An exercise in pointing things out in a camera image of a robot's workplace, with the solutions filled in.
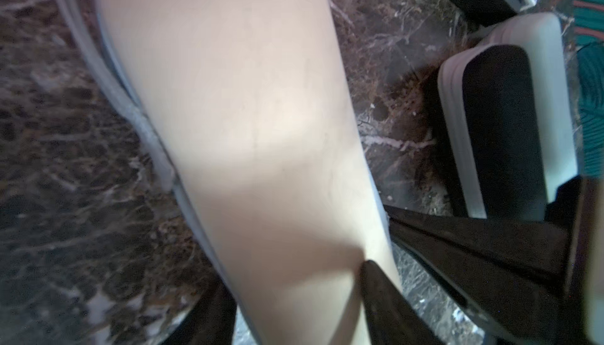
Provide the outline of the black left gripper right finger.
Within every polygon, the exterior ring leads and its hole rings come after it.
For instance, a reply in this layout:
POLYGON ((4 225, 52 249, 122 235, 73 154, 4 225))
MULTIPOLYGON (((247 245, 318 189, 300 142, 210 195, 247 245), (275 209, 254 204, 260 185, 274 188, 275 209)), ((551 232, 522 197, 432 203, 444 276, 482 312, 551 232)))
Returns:
POLYGON ((375 261, 361 266, 360 284, 373 345, 442 343, 375 261))

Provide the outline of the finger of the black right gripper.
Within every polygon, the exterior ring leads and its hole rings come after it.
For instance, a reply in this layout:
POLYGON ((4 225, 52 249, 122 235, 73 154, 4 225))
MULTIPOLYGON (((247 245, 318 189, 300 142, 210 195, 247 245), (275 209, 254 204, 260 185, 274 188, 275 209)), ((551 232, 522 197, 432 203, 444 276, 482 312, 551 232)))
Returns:
POLYGON ((565 230, 546 222, 385 210, 393 242, 421 263, 487 334, 517 344, 555 342, 565 230))

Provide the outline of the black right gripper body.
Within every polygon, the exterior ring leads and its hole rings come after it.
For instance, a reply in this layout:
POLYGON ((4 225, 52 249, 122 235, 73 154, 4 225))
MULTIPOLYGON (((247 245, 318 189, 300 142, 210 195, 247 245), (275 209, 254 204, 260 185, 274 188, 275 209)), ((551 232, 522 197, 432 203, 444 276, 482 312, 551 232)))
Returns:
POLYGON ((547 221, 566 231, 556 344, 603 343, 603 187, 577 176, 558 189, 547 221))

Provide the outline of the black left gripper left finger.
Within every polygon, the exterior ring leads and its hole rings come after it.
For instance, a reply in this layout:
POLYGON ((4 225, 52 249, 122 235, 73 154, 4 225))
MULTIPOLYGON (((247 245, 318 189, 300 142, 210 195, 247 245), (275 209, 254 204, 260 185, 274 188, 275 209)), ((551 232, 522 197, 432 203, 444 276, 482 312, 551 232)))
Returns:
POLYGON ((232 345, 237 307, 222 280, 214 278, 163 345, 232 345))

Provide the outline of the black zippered umbrella case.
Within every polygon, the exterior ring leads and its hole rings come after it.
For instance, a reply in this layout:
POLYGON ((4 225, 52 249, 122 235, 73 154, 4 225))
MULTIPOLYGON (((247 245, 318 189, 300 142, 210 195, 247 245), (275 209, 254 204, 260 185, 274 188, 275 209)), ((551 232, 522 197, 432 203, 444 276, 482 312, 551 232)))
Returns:
POLYGON ((467 214, 543 221, 548 198, 524 49, 479 46, 450 57, 437 93, 467 214))

